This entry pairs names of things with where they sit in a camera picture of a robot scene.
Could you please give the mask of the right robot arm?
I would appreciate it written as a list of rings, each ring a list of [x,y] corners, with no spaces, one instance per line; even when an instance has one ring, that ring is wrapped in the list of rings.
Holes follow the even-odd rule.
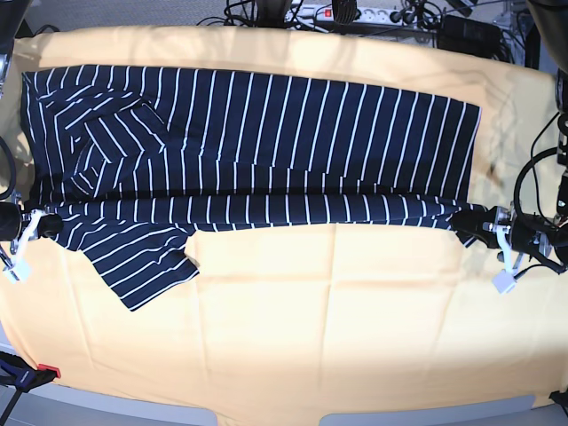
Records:
[[[10,74],[13,62],[13,51],[16,40],[30,38],[25,15],[32,1],[2,1],[1,2],[1,93]],[[14,156],[12,146],[1,138],[1,152],[4,154],[8,182],[1,192],[1,242],[17,240],[23,233],[23,225],[29,225],[31,209],[27,204],[24,208],[19,205],[20,193],[17,191],[18,157]]]

